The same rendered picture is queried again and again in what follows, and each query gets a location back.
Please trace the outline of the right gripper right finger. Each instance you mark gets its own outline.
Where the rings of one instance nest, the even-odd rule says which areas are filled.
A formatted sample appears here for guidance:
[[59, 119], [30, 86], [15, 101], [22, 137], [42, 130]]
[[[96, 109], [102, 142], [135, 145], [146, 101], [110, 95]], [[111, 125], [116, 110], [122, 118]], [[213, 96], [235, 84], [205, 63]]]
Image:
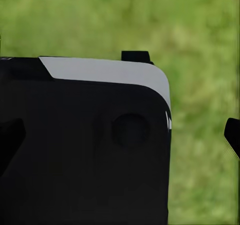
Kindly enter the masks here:
[[234, 151], [240, 158], [240, 120], [235, 118], [229, 118], [227, 120], [224, 136]]

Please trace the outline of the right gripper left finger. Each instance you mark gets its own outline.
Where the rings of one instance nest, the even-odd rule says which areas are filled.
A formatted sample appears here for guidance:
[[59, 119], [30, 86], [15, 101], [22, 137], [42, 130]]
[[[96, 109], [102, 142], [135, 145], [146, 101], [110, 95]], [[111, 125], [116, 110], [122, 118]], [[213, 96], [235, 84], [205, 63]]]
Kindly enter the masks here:
[[0, 123], [0, 178], [26, 137], [21, 118]]

